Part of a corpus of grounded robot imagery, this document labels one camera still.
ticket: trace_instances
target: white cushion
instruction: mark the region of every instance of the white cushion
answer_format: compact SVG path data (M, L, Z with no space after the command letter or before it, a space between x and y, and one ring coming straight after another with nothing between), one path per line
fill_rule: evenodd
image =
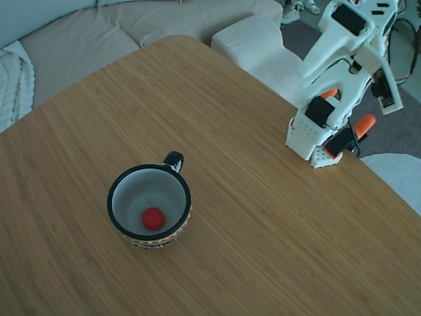
M302 60L284 47L279 25L250 16L212 37L211 47L285 100L298 104L298 69Z

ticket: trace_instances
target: couch cushion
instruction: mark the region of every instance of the couch cushion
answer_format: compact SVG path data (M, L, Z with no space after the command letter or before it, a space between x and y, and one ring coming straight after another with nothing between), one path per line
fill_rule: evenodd
M251 16L213 35L211 47L299 106L298 70L302 60L284 47L276 23L262 15Z
M97 0L97 7L103 7L105 5L115 5L116 3L129 2L129 1L146 1L146 0Z
M0 49L60 16L95 4L96 0L4 0L0 5Z
M139 45L97 9L75 12L21 40L35 67L34 106Z
M282 6L274 0L141 1L101 7L141 47L174 34L193 36L208 45L211 37L248 16L263 14L279 25Z

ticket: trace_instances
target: red ball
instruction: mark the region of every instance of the red ball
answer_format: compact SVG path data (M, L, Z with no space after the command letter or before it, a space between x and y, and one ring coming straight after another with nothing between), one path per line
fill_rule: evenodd
M164 226L164 213L156 207L150 207L143 212L142 223L149 230L158 230Z

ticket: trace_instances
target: black mug rim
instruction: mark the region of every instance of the black mug rim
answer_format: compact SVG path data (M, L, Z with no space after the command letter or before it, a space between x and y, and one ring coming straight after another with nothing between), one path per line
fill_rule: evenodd
M186 195L186 206L184 208L183 214L180 217L180 220L173 226L171 226L169 229L165 230L164 232L161 232L159 234L152 234L152 235L140 235L135 234L134 232L130 232L129 230L125 229L114 216L114 212L112 211L112 197L114 196L114 192L120 182L122 182L129 174L132 174L135 171L142 170L142 169L159 169L165 172L170 173L172 176L174 176L182 185L184 189L184 194ZM111 219L111 222L119 231L121 231L126 236L129 236L136 240L144 240L144 241L151 241L151 240L158 240L165 238L169 235L171 235L173 232L177 231L183 223L186 221L191 207L191 196L190 196L190 190L189 186L187 185L186 181L183 179L180 174L178 174L176 171L172 170L170 166L167 165L139 165L132 167L126 171L124 171L120 176L117 177L117 179L112 183L112 186L108 192L107 197L107 209L108 209L108 215Z

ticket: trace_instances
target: shoe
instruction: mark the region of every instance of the shoe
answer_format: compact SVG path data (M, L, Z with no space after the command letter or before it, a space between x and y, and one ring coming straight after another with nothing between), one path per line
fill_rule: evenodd
M297 9L295 9L292 5L286 5L284 7L281 24L290 24L292 22L298 21L299 19L300 14Z
M316 4L314 3L314 0L303 0L303 2L304 2L304 8L306 8L306 10L309 13L312 13L314 15L320 14L320 9L316 6Z

